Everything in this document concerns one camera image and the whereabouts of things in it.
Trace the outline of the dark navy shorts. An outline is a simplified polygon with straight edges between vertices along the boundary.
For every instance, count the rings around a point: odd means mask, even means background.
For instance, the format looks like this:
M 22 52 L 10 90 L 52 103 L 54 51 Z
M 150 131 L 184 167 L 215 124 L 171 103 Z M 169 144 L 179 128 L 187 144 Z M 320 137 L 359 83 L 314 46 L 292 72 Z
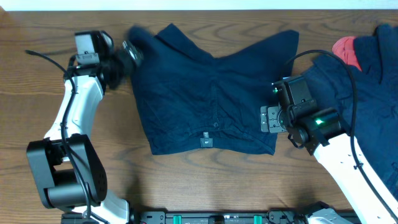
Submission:
M 158 34 L 134 26 L 129 41 L 144 56 L 131 75 L 139 117 L 154 155 L 198 148 L 273 154 L 277 135 L 261 130 L 261 108 L 277 103 L 273 83 L 299 43 L 274 34 L 216 58 L 177 26 Z

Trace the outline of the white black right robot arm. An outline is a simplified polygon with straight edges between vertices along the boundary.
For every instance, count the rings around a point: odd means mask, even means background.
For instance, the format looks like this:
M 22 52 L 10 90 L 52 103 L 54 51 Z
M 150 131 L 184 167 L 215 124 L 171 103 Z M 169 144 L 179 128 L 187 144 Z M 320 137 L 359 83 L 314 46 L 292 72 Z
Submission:
M 333 177 L 361 223 L 397 223 L 397 200 L 375 173 L 336 110 L 303 105 L 263 106 L 261 130 L 288 133 Z

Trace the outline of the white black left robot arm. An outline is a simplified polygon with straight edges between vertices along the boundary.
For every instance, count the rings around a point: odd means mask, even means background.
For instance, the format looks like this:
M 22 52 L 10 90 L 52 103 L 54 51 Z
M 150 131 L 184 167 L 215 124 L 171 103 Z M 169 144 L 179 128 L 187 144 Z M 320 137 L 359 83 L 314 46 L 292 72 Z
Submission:
M 134 73 L 144 56 L 128 40 L 116 49 L 103 30 L 77 32 L 75 44 L 60 67 L 65 94 L 55 121 L 26 150 L 35 186 L 45 208 L 63 212 L 62 223 L 133 223 L 129 202 L 108 188 L 91 131 L 105 91 Z

